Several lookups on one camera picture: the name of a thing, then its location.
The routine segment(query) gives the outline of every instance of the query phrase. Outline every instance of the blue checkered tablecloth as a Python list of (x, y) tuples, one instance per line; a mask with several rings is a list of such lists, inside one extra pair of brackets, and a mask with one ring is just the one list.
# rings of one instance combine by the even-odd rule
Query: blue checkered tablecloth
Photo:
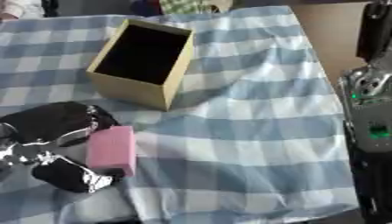
[(143, 18), (195, 30), (166, 113), (104, 99), (85, 74), (125, 18), (0, 25), (0, 116), (97, 104), (134, 126), (138, 154), (135, 177), (92, 195), (17, 168), (0, 183), (1, 223), (284, 223), (357, 206), (340, 103), (289, 7)]

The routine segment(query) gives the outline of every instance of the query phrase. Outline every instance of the green light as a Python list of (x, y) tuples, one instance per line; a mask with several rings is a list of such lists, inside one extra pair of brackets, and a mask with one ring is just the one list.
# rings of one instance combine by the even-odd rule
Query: green light
[(369, 130), (370, 136), (374, 139), (390, 136), (389, 131), (388, 131), (388, 127), (385, 125), (373, 125), (369, 128), (370, 128), (370, 130)]

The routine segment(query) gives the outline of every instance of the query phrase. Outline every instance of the wrinkled cloth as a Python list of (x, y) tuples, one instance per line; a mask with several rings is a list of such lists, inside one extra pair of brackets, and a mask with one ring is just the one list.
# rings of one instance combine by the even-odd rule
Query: wrinkled cloth
[(8, 13), (16, 18), (42, 18), (41, 0), (0, 0), (0, 14)]
[(133, 126), (138, 156), (135, 177), (93, 195), (16, 171), (0, 183), (0, 223), (288, 223), (357, 207), (340, 102), (290, 8), (146, 19), (195, 31), (169, 112), (102, 98), (86, 76), (125, 18), (0, 26), (0, 116), (99, 105)]

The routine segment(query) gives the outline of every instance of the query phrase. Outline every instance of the sponge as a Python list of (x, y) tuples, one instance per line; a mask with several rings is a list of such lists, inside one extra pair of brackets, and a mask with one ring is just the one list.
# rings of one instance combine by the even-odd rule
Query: sponge
[(87, 142), (87, 166), (93, 170), (121, 168), (135, 175), (136, 152), (133, 129), (113, 126), (93, 133)]

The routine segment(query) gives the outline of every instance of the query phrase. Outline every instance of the beige box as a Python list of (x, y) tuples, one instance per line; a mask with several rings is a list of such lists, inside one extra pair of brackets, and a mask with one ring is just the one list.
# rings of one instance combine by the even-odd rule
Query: beige box
[(104, 96), (168, 110), (192, 56), (192, 31), (126, 19), (87, 75)]

